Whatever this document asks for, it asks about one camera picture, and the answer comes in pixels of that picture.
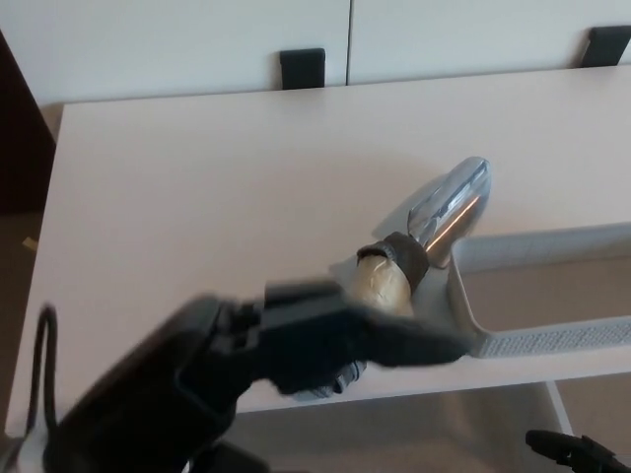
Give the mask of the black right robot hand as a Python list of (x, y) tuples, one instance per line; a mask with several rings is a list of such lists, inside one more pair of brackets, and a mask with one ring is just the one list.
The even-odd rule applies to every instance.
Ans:
[(616, 454), (587, 437), (546, 430), (526, 432), (526, 444), (537, 454), (579, 473), (630, 473)]

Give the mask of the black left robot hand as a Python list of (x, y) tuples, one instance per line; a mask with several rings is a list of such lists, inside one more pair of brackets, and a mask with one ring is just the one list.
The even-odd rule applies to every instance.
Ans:
[(266, 472), (224, 440), (239, 398), (267, 380), (284, 395), (320, 387), (347, 365), (450, 364), (462, 336), (351, 300), (330, 281), (270, 286), (238, 302), (180, 307), (104, 374), (52, 430), (47, 472)]

